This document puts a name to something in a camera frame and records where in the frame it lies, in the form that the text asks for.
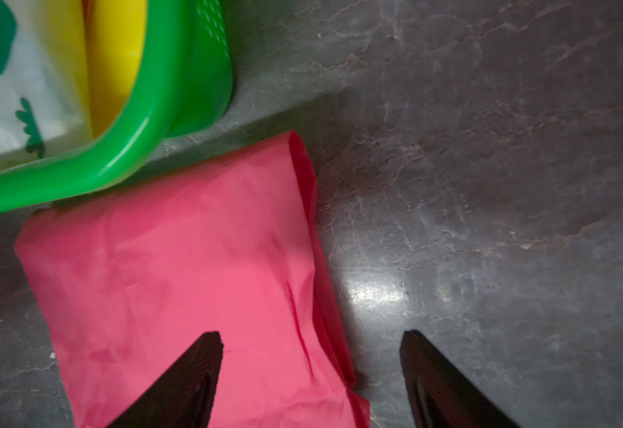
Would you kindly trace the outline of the green dinosaur raincoat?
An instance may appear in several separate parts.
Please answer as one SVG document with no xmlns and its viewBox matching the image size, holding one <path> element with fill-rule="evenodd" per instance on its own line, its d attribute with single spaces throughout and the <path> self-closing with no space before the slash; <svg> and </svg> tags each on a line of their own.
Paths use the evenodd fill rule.
<svg viewBox="0 0 623 428">
<path fill-rule="evenodd" d="M 0 171 L 91 140 L 83 4 L 0 0 Z"/>
</svg>

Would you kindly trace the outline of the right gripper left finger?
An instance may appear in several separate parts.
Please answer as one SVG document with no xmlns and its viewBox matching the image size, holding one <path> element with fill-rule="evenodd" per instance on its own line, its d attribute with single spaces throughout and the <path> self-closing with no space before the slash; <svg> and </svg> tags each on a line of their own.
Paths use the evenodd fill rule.
<svg viewBox="0 0 623 428">
<path fill-rule="evenodd" d="M 208 332 L 201 335 L 109 427 L 208 426 L 223 350 L 219 333 Z"/>
</svg>

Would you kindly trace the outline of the yellow duck raincoat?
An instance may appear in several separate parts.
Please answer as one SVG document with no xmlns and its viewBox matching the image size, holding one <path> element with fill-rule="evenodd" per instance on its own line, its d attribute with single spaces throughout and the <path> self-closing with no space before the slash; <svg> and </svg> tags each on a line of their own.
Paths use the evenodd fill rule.
<svg viewBox="0 0 623 428">
<path fill-rule="evenodd" d="M 95 138 L 109 128 L 131 94 L 142 59 L 146 28 L 144 0 L 87 3 L 88 88 Z"/>
</svg>

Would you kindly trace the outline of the pink raincoat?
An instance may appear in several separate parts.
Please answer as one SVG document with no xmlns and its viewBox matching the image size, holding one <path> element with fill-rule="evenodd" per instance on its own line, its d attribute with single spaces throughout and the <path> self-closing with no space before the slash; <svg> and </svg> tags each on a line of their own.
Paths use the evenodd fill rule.
<svg viewBox="0 0 623 428">
<path fill-rule="evenodd" d="M 74 424 L 107 426 L 217 332 L 211 426 L 369 426 L 315 226 L 317 194 L 291 131 L 35 212 L 15 251 Z"/>
</svg>

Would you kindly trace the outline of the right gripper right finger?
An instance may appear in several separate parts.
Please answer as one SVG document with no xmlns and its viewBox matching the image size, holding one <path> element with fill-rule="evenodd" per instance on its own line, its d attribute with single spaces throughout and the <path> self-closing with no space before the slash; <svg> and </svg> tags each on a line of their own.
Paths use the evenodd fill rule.
<svg viewBox="0 0 623 428">
<path fill-rule="evenodd" d="M 415 426 L 516 427 L 419 331 L 402 335 L 400 362 Z"/>
</svg>

